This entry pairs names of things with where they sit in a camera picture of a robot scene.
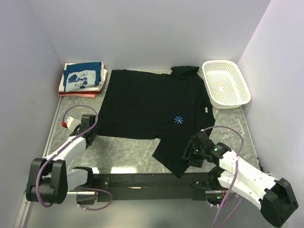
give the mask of white basket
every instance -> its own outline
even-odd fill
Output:
[[[213,60],[202,66],[204,82],[212,105],[219,109],[238,108],[251,99],[238,66],[228,60]]]

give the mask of folded t-shirt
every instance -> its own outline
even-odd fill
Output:
[[[64,75],[64,92],[97,86],[101,80],[101,62],[67,65]]]
[[[83,88],[83,89],[77,89],[77,90],[73,90],[71,91],[71,93],[74,93],[74,92],[98,92],[101,90],[101,88],[103,87],[104,83],[105,83],[105,79],[106,79],[106,76],[107,76],[107,70],[104,68],[103,64],[102,64],[102,69],[101,69],[101,79],[99,81],[99,84],[98,85],[95,85],[93,87],[89,87],[89,88]],[[65,90],[65,87],[64,87],[64,80],[65,80],[65,77],[64,77],[64,74],[62,74],[62,77],[61,77],[61,81],[60,81],[60,84],[59,84],[59,93],[65,93],[64,90]]]
[[[180,177],[188,168],[182,159],[187,141],[215,122],[198,69],[173,67],[170,75],[113,70],[98,115],[97,134],[161,139],[153,156]]]

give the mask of t-shirt sleeve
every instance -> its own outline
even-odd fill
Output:
[[[153,157],[162,163],[176,177],[180,178],[188,169],[188,161],[183,160],[189,138],[162,139]]]

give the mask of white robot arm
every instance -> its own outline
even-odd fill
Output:
[[[44,159],[34,159],[29,173],[26,197],[28,201],[38,201],[36,179],[41,166],[58,154],[68,142],[71,142],[44,169],[40,178],[39,191],[43,202],[62,203],[67,192],[84,185],[93,185],[94,175],[91,168],[75,167],[67,172],[73,159],[92,144],[95,134],[87,134],[74,139],[79,132],[84,132],[95,123],[95,115],[83,115],[82,120],[67,119],[66,128],[74,130],[68,140],[55,152]],[[252,202],[261,211],[264,218],[276,227],[281,227],[298,208],[290,183],[281,178],[264,174],[256,169],[223,143],[214,144],[205,132],[191,137],[184,153],[184,159],[190,166],[201,167],[204,160],[216,164],[210,171],[214,187],[229,188],[238,171],[232,191]]]

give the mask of metal frame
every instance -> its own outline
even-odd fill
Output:
[[[185,173],[180,179],[172,173],[95,174],[94,185],[111,192],[115,200],[193,199],[206,200],[208,195],[218,194],[221,186],[212,186],[206,172]],[[88,194],[78,195],[78,204],[93,204]],[[98,194],[97,202],[107,202],[108,196]]]

